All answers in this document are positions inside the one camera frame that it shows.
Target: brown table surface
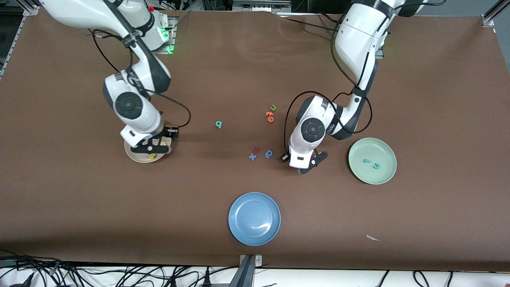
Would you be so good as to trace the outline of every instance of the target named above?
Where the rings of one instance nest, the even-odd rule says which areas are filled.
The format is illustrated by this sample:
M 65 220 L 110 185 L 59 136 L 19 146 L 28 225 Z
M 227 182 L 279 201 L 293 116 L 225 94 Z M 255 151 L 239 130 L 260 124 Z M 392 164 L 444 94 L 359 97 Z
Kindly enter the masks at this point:
M 331 59 L 329 31 L 265 12 L 191 12 L 175 53 L 158 57 L 172 74 L 166 94 L 193 118 L 168 157 L 139 164 L 125 155 L 123 124 L 101 93 L 113 70 L 86 30 L 41 9 L 0 82 L 0 245 L 63 260 L 229 266 L 260 253 L 271 267 L 507 271 L 510 77 L 496 35 L 477 17 L 397 18 L 392 30 L 370 95 L 372 125 L 326 138 L 319 150 L 328 159 L 302 176 L 278 158 L 288 105 L 302 91 L 352 88 Z M 128 65 L 114 39 L 99 44 Z M 182 108 L 153 103 L 166 119 L 186 120 Z M 351 173 L 347 154 L 363 137 L 395 151 L 388 183 Z M 274 156 L 252 162 L 254 147 Z M 239 243 L 227 224 L 233 201 L 251 191 L 282 213 L 278 235 L 261 247 Z

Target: blue plate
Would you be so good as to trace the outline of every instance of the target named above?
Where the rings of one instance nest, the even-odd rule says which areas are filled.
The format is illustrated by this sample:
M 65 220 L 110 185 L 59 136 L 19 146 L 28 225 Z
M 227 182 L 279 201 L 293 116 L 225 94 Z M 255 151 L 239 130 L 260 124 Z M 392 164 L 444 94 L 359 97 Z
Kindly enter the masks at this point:
M 263 193 L 241 195 L 228 213 L 228 226 L 239 242 L 260 246 L 271 241 L 280 229 L 280 209 Z

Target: beige plate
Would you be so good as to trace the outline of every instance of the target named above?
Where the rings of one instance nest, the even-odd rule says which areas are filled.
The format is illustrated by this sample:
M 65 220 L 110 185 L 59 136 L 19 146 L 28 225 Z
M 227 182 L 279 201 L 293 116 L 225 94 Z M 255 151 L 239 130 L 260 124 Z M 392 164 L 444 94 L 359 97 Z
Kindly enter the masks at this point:
M 172 152 L 172 147 L 170 146 L 170 144 L 172 143 L 172 138 L 170 137 L 163 137 L 162 140 L 161 140 L 161 145 L 166 145 L 166 146 L 169 146 L 169 150 L 168 150 L 168 153 Z M 151 154 L 139 154 L 139 153 L 134 153 L 131 151 L 131 146 L 128 145 L 127 142 L 124 142 L 124 149 L 127 153 L 127 155 L 134 161 L 136 162 L 139 162 L 139 163 L 151 163 L 151 162 L 155 162 L 156 160 L 162 158 L 165 154 L 152 154 L 153 156 L 151 157 Z

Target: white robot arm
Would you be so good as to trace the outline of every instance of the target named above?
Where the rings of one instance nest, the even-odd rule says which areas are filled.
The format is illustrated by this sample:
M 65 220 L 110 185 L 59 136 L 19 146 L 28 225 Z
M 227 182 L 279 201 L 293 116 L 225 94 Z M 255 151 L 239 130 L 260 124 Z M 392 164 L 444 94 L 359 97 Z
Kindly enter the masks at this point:
M 140 34 L 151 50 L 168 42 L 168 15 L 147 7 L 144 0 L 109 0 Z
M 159 111 L 149 101 L 153 92 L 162 93 L 168 89 L 170 72 L 141 40 L 141 35 L 109 0 L 44 0 L 41 4 L 54 19 L 65 25 L 109 29 L 122 38 L 124 46 L 130 48 L 139 61 L 105 79 L 105 99 L 126 124 L 120 134 L 129 146 L 140 153 L 169 153 L 169 146 L 152 146 L 147 142 L 170 136 L 169 130 L 164 130 Z
M 384 42 L 387 27 L 395 14 L 409 17 L 419 11 L 422 5 L 405 6 L 396 11 L 393 9 L 405 3 L 425 3 L 427 0 L 352 2 L 337 33 L 335 48 L 342 61 L 354 73 L 357 86 L 352 90 L 347 107 L 334 103 L 332 105 L 319 95 L 304 101 L 296 117 L 297 126 L 289 140 L 289 165 L 300 169 L 300 173 L 308 172 L 310 163 L 316 165 L 317 160 L 315 157 L 312 158 L 312 153 L 325 135 L 341 140 L 349 138 L 355 131 L 377 72 L 375 52 Z

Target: green plate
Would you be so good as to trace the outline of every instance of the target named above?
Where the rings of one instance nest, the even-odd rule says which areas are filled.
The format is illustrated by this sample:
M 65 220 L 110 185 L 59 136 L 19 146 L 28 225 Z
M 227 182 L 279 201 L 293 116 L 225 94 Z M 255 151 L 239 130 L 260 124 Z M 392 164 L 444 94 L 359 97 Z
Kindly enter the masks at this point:
M 355 142 L 349 151 L 349 165 L 363 182 L 383 184 L 397 171 L 397 158 L 384 141 L 367 137 Z

